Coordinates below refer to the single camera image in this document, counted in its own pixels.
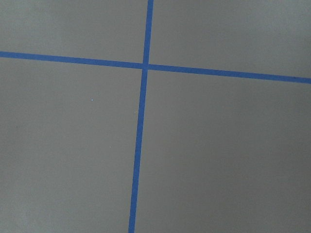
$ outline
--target horizontal blue line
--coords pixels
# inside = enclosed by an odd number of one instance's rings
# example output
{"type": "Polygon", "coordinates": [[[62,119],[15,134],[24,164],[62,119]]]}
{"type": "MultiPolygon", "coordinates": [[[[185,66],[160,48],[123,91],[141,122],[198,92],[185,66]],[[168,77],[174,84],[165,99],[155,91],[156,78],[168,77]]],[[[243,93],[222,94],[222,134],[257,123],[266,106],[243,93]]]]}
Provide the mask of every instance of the horizontal blue line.
{"type": "Polygon", "coordinates": [[[202,68],[191,68],[191,67],[173,67],[173,66],[154,65],[154,64],[149,64],[148,69],[168,71],[168,72],[217,75],[217,76],[227,76],[227,77],[237,77],[237,78],[262,79],[262,80],[274,80],[274,81],[284,81],[284,82],[292,82],[292,83],[311,84],[311,78],[299,78],[299,77],[273,75],[273,74],[258,74],[258,73],[216,70],[216,69],[202,69],[202,68]]]}
{"type": "Polygon", "coordinates": [[[49,62],[77,63],[77,64],[106,66],[106,67],[123,67],[123,68],[142,69],[141,63],[118,62],[118,61],[79,58],[79,57],[62,57],[62,56],[40,55],[40,54],[20,53],[20,52],[0,51],[0,57],[49,61],[49,62]]]}

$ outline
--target gray surface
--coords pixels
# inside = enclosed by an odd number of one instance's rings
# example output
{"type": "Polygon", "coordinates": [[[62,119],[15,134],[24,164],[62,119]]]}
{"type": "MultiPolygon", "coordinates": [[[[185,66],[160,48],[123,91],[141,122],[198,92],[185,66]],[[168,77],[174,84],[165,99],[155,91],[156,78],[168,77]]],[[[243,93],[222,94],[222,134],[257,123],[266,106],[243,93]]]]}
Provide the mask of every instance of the gray surface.
{"type": "Polygon", "coordinates": [[[311,232],[311,86],[150,71],[137,233],[311,232]]]}
{"type": "Polygon", "coordinates": [[[1,0],[0,50],[142,62],[145,0],[1,0]]]}
{"type": "Polygon", "coordinates": [[[127,232],[140,74],[0,59],[1,233],[127,232]]]}
{"type": "Polygon", "coordinates": [[[309,0],[156,0],[150,63],[311,77],[309,0]]]}

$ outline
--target blue tape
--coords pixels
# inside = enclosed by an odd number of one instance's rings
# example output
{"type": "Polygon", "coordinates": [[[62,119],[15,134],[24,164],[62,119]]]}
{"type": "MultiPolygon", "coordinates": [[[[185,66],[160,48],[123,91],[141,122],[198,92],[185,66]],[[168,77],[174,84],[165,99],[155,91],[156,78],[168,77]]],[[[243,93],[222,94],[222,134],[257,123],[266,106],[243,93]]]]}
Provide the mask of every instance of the blue tape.
{"type": "Polygon", "coordinates": [[[247,78],[247,79],[262,79],[262,80],[311,84],[311,78],[299,78],[299,77],[273,75],[273,74],[257,74],[257,73],[248,73],[248,72],[202,69],[202,68],[191,68],[191,67],[173,67],[173,66],[154,65],[154,64],[149,64],[148,69],[168,71],[168,72],[217,75],[217,76],[227,76],[227,77],[237,77],[237,78],[247,78]]]}
{"type": "Polygon", "coordinates": [[[128,225],[129,233],[135,232],[136,208],[137,208],[137,198],[138,198],[138,181],[139,181],[141,144],[142,144],[142,133],[143,133],[143,125],[144,125],[145,102],[146,102],[146,89],[147,89],[147,78],[148,78],[148,64],[149,64],[149,53],[150,53],[153,5],[154,5],[154,0],[148,0],[144,55],[143,55],[143,63],[142,63],[142,71],[141,71],[138,122],[137,122],[137,132],[136,132],[136,146],[135,146],[135,156],[134,156],[131,208],[130,208],[130,217],[129,217],[129,225],[128,225]]]}
{"type": "Polygon", "coordinates": [[[49,61],[49,62],[77,63],[77,64],[106,66],[106,67],[123,67],[123,68],[142,69],[141,63],[134,63],[134,62],[118,62],[118,61],[109,61],[109,60],[100,60],[100,59],[62,57],[62,56],[40,55],[40,54],[20,53],[20,52],[0,51],[0,57],[49,61]]]}

